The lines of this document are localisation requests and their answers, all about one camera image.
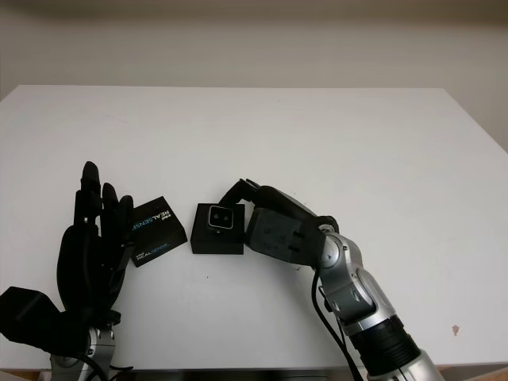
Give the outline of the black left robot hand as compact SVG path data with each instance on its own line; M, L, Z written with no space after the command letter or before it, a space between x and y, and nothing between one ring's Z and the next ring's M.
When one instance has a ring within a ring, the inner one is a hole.
M75 193L73 223L64 232L56 278L65 310L86 325L117 325L114 310L133 254L133 198L118 198L101 183L98 167L87 161Z

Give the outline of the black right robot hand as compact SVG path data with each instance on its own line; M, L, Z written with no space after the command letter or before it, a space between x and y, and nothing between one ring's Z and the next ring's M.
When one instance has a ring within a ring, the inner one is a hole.
M254 205L245 244L254 252L290 264L316 268L325 247L321 228L339 231L334 217L317 215L288 194L250 179L239 179L219 205L229 208L241 201Z

